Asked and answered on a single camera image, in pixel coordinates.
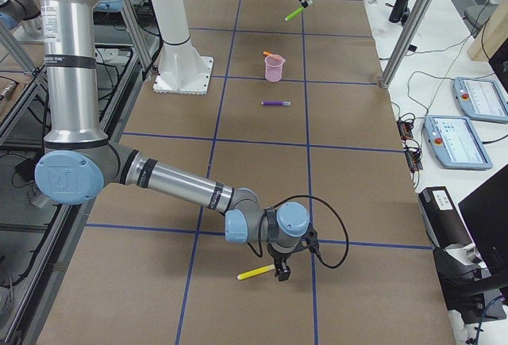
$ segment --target black device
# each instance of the black device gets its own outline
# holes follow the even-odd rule
[[[391,11],[388,20],[394,23],[401,21],[402,15],[406,11],[408,2],[409,0],[396,0],[394,4],[394,9]]]
[[[492,288],[508,297],[508,165],[462,200],[459,209],[493,275]]]
[[[436,246],[461,248],[471,243],[468,231],[445,186],[425,188],[418,197],[427,233]]]
[[[459,203],[464,223],[488,269],[464,265],[446,249],[471,245],[463,221],[445,187],[430,187],[419,195],[425,226],[434,242],[433,255],[448,310],[460,312],[464,323],[478,323],[487,304],[506,295],[508,286],[508,166],[501,169]],[[496,301],[483,320],[502,320],[506,314]]]

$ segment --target touchscreen display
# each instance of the touchscreen display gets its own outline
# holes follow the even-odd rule
[[[465,120],[434,118],[434,124],[453,163],[485,163]]]

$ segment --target metal frame pole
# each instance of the metal frame pole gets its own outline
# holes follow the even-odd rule
[[[130,0],[124,0],[124,6],[121,9],[121,16],[124,19],[125,26],[129,32],[130,38],[133,41],[134,49],[140,59],[141,66],[144,71],[150,71],[149,67],[152,63],[152,57],[150,51],[146,46],[146,42],[143,38],[143,33],[139,25],[137,24],[136,14],[134,14],[133,5]]]
[[[383,89],[387,89],[391,80],[394,78],[395,73],[402,62],[404,55],[407,53],[407,49],[410,46],[411,41],[420,26],[421,20],[425,16],[425,12],[429,8],[431,2],[432,0],[417,0],[414,4],[410,18],[398,38],[394,51],[391,53],[387,66],[385,67],[383,75],[381,75],[381,79],[379,80],[379,85]]]
[[[7,49],[12,57],[23,67],[23,70],[29,74],[35,75],[37,66],[30,58],[26,50],[17,42],[13,34],[0,24],[0,43]]]

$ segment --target plastic measuring cup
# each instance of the plastic measuring cup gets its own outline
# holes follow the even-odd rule
[[[283,77],[283,65],[286,60],[278,54],[270,54],[264,58],[264,77],[267,81],[278,82]]]

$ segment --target blue joint cap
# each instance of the blue joint cap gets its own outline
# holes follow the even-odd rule
[[[95,12],[120,12],[124,7],[124,0],[101,0],[95,7]]]
[[[244,214],[238,209],[225,212],[225,240],[231,243],[245,243],[247,238],[248,228]]]
[[[309,227],[309,212],[297,202],[287,202],[277,210],[277,223],[288,236],[301,237]]]
[[[3,24],[8,30],[17,27],[17,21],[14,20],[10,15],[0,12],[0,23]]]
[[[40,191],[65,205],[79,205],[104,188],[104,176],[98,166],[73,151],[53,151],[44,155],[35,168]]]

